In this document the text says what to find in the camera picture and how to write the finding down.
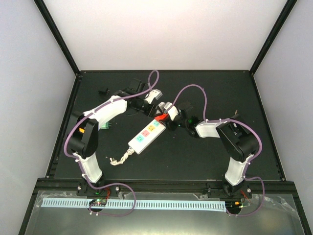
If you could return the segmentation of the red cube socket adapter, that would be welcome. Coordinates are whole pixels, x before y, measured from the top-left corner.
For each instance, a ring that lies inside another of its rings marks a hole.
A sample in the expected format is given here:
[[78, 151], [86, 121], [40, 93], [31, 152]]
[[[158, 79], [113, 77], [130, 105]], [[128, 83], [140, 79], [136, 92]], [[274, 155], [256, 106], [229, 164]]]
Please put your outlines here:
[[169, 118], [169, 114], [163, 113], [162, 115], [156, 116], [155, 120], [159, 122], [165, 122]]

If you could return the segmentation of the green plug adapter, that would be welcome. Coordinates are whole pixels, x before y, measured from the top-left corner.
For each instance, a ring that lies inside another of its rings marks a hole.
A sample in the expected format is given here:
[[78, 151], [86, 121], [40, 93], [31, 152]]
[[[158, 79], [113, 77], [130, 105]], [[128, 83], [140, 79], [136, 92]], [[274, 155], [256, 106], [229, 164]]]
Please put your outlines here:
[[100, 129], [102, 129], [102, 130], [107, 130], [107, 129], [109, 129], [109, 128], [111, 127], [111, 125], [112, 125], [111, 122], [106, 122], [106, 123], [104, 123], [104, 124], [100, 127]]

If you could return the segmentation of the white charger block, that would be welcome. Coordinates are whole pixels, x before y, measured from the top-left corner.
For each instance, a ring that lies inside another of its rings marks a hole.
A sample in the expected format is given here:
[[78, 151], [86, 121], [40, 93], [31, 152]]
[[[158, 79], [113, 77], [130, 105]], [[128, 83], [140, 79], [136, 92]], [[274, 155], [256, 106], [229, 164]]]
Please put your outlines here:
[[158, 106], [159, 106], [159, 109], [164, 113], [164, 112], [167, 112], [167, 110], [169, 108], [171, 108], [172, 103], [171, 102], [161, 102], [158, 104]]

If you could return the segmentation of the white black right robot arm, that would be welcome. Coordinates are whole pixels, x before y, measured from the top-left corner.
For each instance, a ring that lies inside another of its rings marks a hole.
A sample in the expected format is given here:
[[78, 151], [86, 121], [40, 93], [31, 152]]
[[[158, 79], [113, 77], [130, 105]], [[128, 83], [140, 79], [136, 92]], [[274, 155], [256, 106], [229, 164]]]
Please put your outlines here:
[[160, 104], [160, 111], [166, 115], [161, 122], [170, 130], [184, 128], [194, 138], [219, 138], [222, 141], [230, 156], [222, 190], [225, 196], [234, 197], [246, 180], [247, 166], [262, 151], [261, 139], [238, 113], [226, 119], [204, 120], [191, 116], [192, 108], [189, 102], [182, 103], [179, 108], [170, 102]]

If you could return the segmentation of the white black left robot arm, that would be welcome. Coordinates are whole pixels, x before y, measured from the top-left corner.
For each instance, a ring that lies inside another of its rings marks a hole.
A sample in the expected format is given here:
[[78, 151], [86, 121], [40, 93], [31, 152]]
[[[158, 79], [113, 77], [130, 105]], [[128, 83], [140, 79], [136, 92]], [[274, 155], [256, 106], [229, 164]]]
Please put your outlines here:
[[99, 106], [83, 113], [74, 113], [70, 118], [72, 129], [65, 140], [64, 154], [78, 163], [82, 177], [89, 182], [88, 190], [93, 195], [100, 195], [105, 190], [105, 183], [100, 180], [103, 172], [96, 156], [100, 129], [128, 109], [151, 117], [158, 111], [153, 101], [158, 100], [162, 92], [154, 88], [155, 84], [149, 84], [146, 90], [143, 90], [144, 86], [140, 80], [135, 80], [133, 86], [115, 92]]

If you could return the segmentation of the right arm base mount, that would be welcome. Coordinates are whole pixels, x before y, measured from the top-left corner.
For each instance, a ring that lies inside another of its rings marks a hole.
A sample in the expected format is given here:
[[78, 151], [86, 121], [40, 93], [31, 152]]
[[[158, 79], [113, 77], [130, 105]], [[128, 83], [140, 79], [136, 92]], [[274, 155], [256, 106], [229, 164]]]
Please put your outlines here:
[[236, 186], [224, 181], [211, 181], [206, 184], [206, 193], [211, 198], [242, 199], [244, 195], [241, 191], [246, 192], [247, 189], [246, 182], [239, 183]]

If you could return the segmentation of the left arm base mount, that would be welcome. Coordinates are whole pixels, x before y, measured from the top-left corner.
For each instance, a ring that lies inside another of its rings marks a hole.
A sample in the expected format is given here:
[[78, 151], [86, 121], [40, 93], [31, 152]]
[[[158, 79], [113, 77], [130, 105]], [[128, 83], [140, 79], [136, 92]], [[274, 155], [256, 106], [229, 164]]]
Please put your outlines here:
[[119, 193], [121, 185], [113, 185], [102, 189], [92, 188], [87, 181], [81, 181], [77, 187], [76, 194], [86, 197], [109, 197]]

